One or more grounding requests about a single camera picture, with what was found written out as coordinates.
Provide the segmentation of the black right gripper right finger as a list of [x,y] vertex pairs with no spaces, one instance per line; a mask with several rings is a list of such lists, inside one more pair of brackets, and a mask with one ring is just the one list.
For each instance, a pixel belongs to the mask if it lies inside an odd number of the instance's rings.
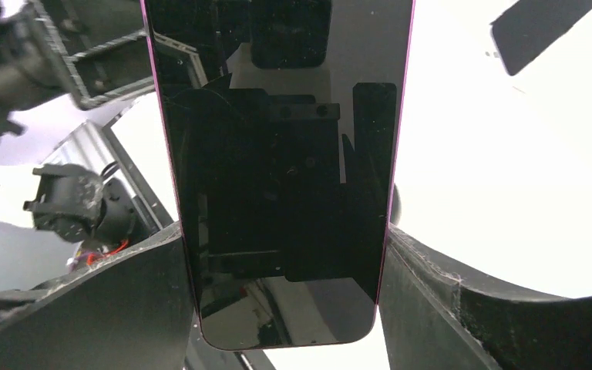
[[388,232],[379,312],[393,369],[592,369],[592,296],[511,284]]

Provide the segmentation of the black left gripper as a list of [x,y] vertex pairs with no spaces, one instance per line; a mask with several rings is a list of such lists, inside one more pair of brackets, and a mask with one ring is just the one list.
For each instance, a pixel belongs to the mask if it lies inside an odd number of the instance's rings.
[[14,111],[68,93],[82,110],[153,91],[138,1],[27,1],[3,16],[0,2],[0,138],[26,128]]

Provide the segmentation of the black phone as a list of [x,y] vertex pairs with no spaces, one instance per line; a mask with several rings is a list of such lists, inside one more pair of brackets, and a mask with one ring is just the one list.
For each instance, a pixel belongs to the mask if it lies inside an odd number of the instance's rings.
[[508,76],[527,67],[592,10],[592,0],[519,0],[491,24]]

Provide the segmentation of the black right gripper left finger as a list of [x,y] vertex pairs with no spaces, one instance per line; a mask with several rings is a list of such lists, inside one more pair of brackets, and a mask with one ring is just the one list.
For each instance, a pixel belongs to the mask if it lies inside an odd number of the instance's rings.
[[0,291],[0,369],[180,369],[192,317],[175,223],[89,267]]

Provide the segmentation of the purple phone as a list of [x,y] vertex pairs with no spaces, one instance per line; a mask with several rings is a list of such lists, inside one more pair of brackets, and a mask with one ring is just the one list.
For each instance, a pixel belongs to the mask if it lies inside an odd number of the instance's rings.
[[411,1],[144,1],[204,341],[348,344],[373,328]]

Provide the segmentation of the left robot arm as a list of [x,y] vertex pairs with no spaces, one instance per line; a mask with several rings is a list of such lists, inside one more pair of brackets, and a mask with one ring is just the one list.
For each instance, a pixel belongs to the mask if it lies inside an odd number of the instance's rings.
[[[142,9],[136,1],[26,1],[14,14],[0,2],[0,137],[19,136],[14,111],[68,95],[90,110],[153,89]],[[99,230],[122,240],[134,219],[109,200],[101,177],[75,164],[25,171],[38,187],[22,203],[32,224],[69,242]]]

